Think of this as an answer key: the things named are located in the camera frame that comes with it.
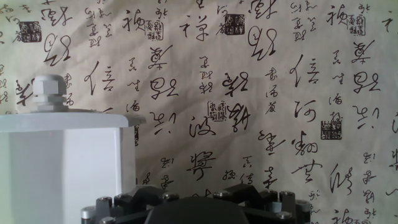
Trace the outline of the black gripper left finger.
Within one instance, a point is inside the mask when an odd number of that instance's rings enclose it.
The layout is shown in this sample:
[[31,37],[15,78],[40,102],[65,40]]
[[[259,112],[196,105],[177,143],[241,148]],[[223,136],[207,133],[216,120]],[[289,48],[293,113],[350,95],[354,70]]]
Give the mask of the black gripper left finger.
[[94,205],[83,207],[81,224],[144,223],[149,210],[179,198],[179,194],[154,185],[138,185],[128,193],[102,196]]

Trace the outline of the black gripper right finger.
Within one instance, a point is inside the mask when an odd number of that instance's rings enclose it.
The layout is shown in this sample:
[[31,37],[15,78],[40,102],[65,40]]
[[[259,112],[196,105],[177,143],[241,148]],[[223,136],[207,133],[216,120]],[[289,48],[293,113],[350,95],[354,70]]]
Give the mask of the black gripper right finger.
[[237,184],[213,193],[213,198],[232,206],[227,211],[243,223],[311,224],[310,202],[289,190],[259,192],[253,185]]

